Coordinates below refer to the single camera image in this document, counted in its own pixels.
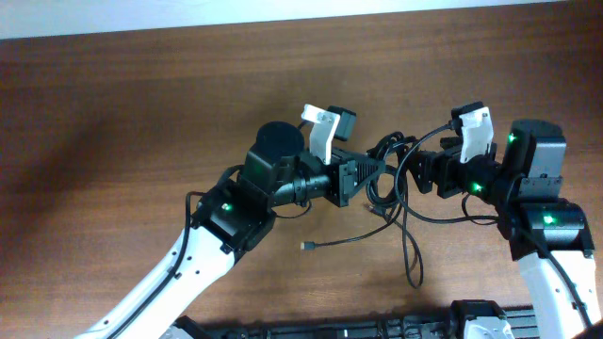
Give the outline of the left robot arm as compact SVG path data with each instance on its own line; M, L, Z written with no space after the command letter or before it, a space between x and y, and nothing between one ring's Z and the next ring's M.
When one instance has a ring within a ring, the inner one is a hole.
M333 151L324 164L304 147L301 130L264 124L244 164L227 169L185 212L185 227L157 266L85 338L158 338L212 283L271 231L275 207L324 198L337 207L384 173L367 154Z

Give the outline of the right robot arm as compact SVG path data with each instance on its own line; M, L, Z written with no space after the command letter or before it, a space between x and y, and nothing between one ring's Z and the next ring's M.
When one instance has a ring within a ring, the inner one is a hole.
M458 145L441 153L414 143L399 163L422 191L437 185L492 205L501 235L530 292L543 338L591 336L601 330L595 287L595 244L584 211L560 195L566 141L560 126L514 121L501 162L491 123L454 119Z

